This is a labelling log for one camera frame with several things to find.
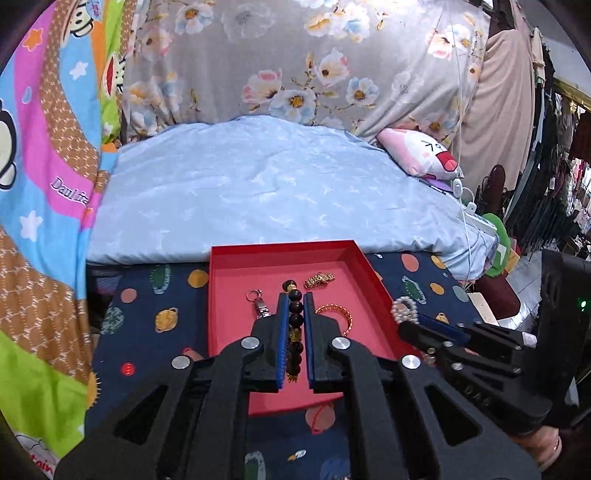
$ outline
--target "key ring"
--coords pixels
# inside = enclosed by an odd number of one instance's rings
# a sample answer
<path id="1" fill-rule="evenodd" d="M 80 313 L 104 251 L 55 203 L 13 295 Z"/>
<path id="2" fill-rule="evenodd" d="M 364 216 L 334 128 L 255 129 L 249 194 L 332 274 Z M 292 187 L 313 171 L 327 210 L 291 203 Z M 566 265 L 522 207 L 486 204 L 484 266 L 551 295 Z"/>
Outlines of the key ring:
<path id="1" fill-rule="evenodd" d="M 252 293 L 252 292 L 254 292 L 254 293 L 256 294 L 256 297 L 254 297 L 254 298 L 251 300 L 251 293 Z M 262 298 L 262 290 L 251 290 L 251 291 L 249 291 L 249 292 L 246 294 L 246 299 L 247 299 L 248 301 L 257 301 L 257 300 L 259 300 L 259 299 L 261 299 L 261 298 Z"/>

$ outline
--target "beige curtain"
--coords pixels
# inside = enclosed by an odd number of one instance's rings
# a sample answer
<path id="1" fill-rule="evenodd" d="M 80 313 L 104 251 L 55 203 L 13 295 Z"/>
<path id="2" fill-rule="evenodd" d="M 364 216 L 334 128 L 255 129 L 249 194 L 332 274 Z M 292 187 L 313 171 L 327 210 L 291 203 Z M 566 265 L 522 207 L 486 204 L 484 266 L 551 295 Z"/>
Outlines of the beige curtain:
<path id="1" fill-rule="evenodd" d="M 466 176 L 463 183 L 475 193 L 495 165 L 505 169 L 505 187 L 514 189 L 529 154 L 535 105 L 530 32 L 511 3 L 516 29 L 486 43 L 472 104 L 452 144 Z"/>

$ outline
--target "red tray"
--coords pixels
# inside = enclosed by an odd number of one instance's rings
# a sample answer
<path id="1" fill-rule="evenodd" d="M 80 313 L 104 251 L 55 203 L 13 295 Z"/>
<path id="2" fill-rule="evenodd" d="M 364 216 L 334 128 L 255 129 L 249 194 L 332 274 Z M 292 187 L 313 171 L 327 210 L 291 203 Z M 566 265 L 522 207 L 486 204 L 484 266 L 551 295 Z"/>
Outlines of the red tray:
<path id="1" fill-rule="evenodd" d="M 335 280 L 312 290 L 314 305 L 318 308 L 336 303 L 348 309 L 353 316 L 351 339 L 367 346 L 374 355 L 392 360 L 415 352 L 398 337 L 390 315 L 392 299 L 352 240 L 213 247 L 209 268 L 210 355 L 250 334 L 256 315 L 254 304 L 246 300 L 249 290 L 262 290 L 266 305 L 275 313 L 285 280 L 292 278 L 305 293 L 304 282 L 318 272 L 332 273 Z M 347 328 L 340 314 L 324 315 L 336 319 L 342 330 Z M 302 358 L 297 382 L 286 381 L 278 394 L 251 394 L 251 415 L 307 408 L 342 396 L 313 394 L 308 387 L 305 351 Z"/>

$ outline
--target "brown patterned fabric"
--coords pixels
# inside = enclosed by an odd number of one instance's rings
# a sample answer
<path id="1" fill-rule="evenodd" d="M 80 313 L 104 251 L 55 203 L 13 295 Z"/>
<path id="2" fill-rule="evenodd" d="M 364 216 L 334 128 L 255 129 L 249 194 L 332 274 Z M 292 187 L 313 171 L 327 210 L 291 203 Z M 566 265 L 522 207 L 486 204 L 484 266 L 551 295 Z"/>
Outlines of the brown patterned fabric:
<path id="1" fill-rule="evenodd" d="M 59 372 L 87 383 L 90 345 L 86 301 L 40 274 L 0 226 L 0 330 Z"/>
<path id="2" fill-rule="evenodd" d="M 125 54 L 127 53 L 127 46 L 129 43 L 129 35 L 131 33 L 131 25 L 134 21 L 136 3 L 136 0 L 126 0 L 125 5 L 123 5 L 123 13 L 121 18 L 121 47 L 119 48 L 119 56 L 121 58 L 124 58 Z M 123 96 L 119 90 L 117 90 L 116 100 L 117 108 L 119 109 L 119 122 L 121 122 Z"/>
<path id="3" fill-rule="evenodd" d="M 106 170 L 99 170 L 96 176 L 96 183 L 95 183 L 95 192 L 96 193 L 104 193 L 105 189 L 107 188 L 107 184 L 109 183 L 109 178 L 111 174 Z"/>
<path id="4" fill-rule="evenodd" d="M 64 23 L 69 20 L 70 6 L 75 1 L 56 1 L 39 92 L 53 148 L 76 173 L 94 183 L 99 153 L 86 140 L 80 129 L 61 86 L 58 70 L 61 33 Z"/>

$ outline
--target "gold bracelet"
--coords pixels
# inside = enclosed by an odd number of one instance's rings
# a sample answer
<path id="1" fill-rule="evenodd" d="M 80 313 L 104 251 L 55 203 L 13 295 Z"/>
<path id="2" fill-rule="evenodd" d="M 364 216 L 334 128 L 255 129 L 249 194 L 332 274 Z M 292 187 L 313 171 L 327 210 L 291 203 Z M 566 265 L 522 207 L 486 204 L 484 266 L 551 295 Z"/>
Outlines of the gold bracelet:
<path id="1" fill-rule="evenodd" d="M 306 290 L 312 290 L 312 288 L 319 287 L 320 285 L 327 285 L 329 282 L 332 282 L 335 279 L 335 276 L 332 273 L 321 273 L 318 272 L 311 278 L 308 278 L 304 282 L 304 288 Z"/>
<path id="2" fill-rule="evenodd" d="M 343 332 L 343 336 L 346 337 L 349 334 L 349 332 L 351 331 L 351 328 L 353 328 L 353 316 L 349 313 L 349 311 L 345 307 L 342 307 L 340 305 L 335 305 L 334 303 L 329 303 L 328 305 L 322 305 L 322 307 L 318 307 L 316 309 L 316 313 L 323 313 L 323 312 L 326 312 L 327 310 L 333 310 L 335 312 L 339 312 L 341 315 L 343 315 L 347 319 L 347 322 L 349 322 L 349 327 Z"/>

